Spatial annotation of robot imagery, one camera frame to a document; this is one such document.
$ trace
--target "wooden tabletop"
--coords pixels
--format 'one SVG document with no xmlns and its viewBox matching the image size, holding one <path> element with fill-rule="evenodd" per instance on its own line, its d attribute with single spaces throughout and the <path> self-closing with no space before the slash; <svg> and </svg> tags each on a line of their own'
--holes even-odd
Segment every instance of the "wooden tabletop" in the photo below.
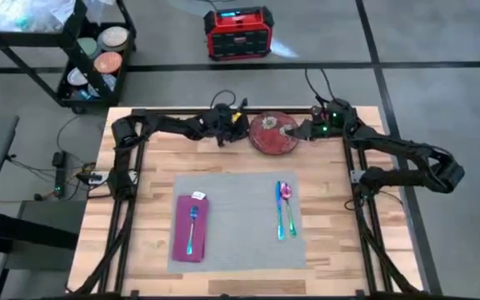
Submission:
<svg viewBox="0 0 480 300">
<path fill-rule="evenodd" d="M 111 108 L 102 138 L 97 169 L 113 165 L 113 121 L 131 113 L 130 107 Z M 383 125 L 377 107 L 357 107 L 358 115 L 378 132 Z M 300 123 L 308 116 L 295 116 Z M 389 169 L 391 158 L 367 151 L 371 166 Z M 293 170 L 299 177 L 303 237 L 307 269 L 253 270 L 241 272 L 166 271 L 170 224 L 173 214 L 173 181 L 176 174 L 253 173 Z M 348 170 L 341 138 L 301 141 L 285 156 L 264 156 L 247 139 L 219 148 L 216 139 L 194 142 L 180 135 L 157 132 L 147 143 L 138 189 L 136 213 L 127 258 L 123 294 L 137 289 L 142 296 L 219 295 L 353 295 L 368 290 L 354 212 L 344 209 L 351 198 Z M 384 189 L 399 197 L 396 188 Z M 91 194 L 107 193 L 100 187 Z M 422 284 L 402 204 L 379 194 L 377 211 L 388 255 L 417 288 Z M 103 256 L 113 210 L 111 198 L 87 203 L 81 234 L 68 281 L 70 289 L 81 286 Z M 118 265 L 112 264 L 108 290 L 113 290 Z M 378 260 L 377 286 L 382 288 Z"/>
</svg>

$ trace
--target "blue knife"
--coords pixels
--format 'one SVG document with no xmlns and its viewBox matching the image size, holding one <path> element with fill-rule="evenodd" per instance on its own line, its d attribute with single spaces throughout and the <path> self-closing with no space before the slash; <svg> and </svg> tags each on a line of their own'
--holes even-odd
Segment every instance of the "blue knife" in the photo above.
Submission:
<svg viewBox="0 0 480 300">
<path fill-rule="evenodd" d="M 279 241 L 284 241 L 284 227 L 283 227 L 283 214 L 281 209 L 281 204 L 283 200 L 281 199 L 281 182 L 277 182 L 275 186 L 275 200 L 277 200 L 277 237 Z"/>
</svg>

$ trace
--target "red plate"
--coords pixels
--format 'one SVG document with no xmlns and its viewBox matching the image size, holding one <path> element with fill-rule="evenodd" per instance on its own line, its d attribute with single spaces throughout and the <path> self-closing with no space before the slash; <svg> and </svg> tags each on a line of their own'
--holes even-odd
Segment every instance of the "red plate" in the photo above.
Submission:
<svg viewBox="0 0 480 300">
<path fill-rule="evenodd" d="M 296 121 L 283 112 L 264 112 L 251 121 L 249 141 L 260 152 L 268 155 L 290 153 L 299 143 L 285 131 L 297 128 Z"/>
</svg>

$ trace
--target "black cart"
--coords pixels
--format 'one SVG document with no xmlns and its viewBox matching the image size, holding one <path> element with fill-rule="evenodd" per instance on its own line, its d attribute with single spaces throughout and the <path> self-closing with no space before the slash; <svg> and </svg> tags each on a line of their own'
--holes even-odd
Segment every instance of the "black cart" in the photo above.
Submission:
<svg viewBox="0 0 480 300">
<path fill-rule="evenodd" d="M 104 22 L 101 25 L 89 22 L 86 13 L 87 7 L 82 0 L 76 0 L 72 16 L 64 24 L 63 30 L 58 33 L 35 33 L 35 32 L 0 32 L 0 49 L 14 63 L 16 63 L 27 75 L 29 75 L 40 88 L 42 88 L 55 102 L 63 108 L 71 108 L 74 113 L 85 113 L 90 107 L 117 106 L 122 95 L 123 83 L 127 75 L 128 62 L 133 51 L 136 51 L 134 40 L 137 31 L 133 20 L 128 14 L 123 0 L 116 0 L 125 22 Z M 110 27 L 119 26 L 128 30 L 127 46 L 120 54 L 123 57 L 122 66 L 117 71 L 116 86 L 111 91 L 103 80 L 102 74 L 93 66 L 93 61 L 81 49 L 78 44 L 79 38 L 98 39 L 99 34 Z M 10 47 L 58 47 L 68 56 L 68 63 L 64 74 L 53 91 L 38 74 L 29 67 Z M 74 92 L 74 87 L 68 83 L 67 76 L 74 68 L 78 68 L 87 78 L 97 94 L 98 98 L 85 100 Z"/>
</svg>

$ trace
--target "concrete floor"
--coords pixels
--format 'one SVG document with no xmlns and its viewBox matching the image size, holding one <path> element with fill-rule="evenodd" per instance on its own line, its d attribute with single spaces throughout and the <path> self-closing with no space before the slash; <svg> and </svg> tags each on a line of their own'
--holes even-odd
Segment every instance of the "concrete floor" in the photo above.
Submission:
<svg viewBox="0 0 480 300">
<path fill-rule="evenodd" d="M 219 8 L 268 5 L 276 18 L 274 54 L 251 62 L 367 62 L 360 18 L 348 0 L 238 0 Z M 382 62 L 480 60 L 480 1 L 365 1 Z M 207 4 L 194 0 L 127 1 L 138 29 L 131 64 L 211 63 L 205 55 L 201 16 Z M 108 18 L 119 18 L 110 10 Z M 17 52 L 33 66 L 63 66 L 53 49 Z M 0 67 L 13 67 L 0 53 Z M 327 70 L 334 92 L 355 105 L 381 107 L 373 70 Z M 401 134 L 453 152 L 467 175 L 449 195 L 417 188 L 432 255 L 448 295 L 480 298 L 480 68 L 384 70 Z M 53 86 L 60 74 L 42 75 Z M 312 73 L 325 93 L 323 80 Z M 219 90 L 232 89 L 252 105 L 311 105 L 302 70 L 131 72 L 123 106 L 207 106 Z M 0 74 L 0 114 L 21 120 L 11 153 L 23 163 L 49 168 L 58 129 L 73 115 L 60 108 L 26 75 Z M 61 144 L 93 161 L 104 112 L 82 116 L 64 131 Z M 6 164 L 0 200 L 30 199 L 50 183 Z M 84 200 L 79 194 L 74 201 Z M 16 203 L 0 203 L 15 215 Z M 64 216 L 78 222 L 78 217 Z M 67 272 L 11 272 L 3 296 L 32 298 L 63 293 Z"/>
</svg>

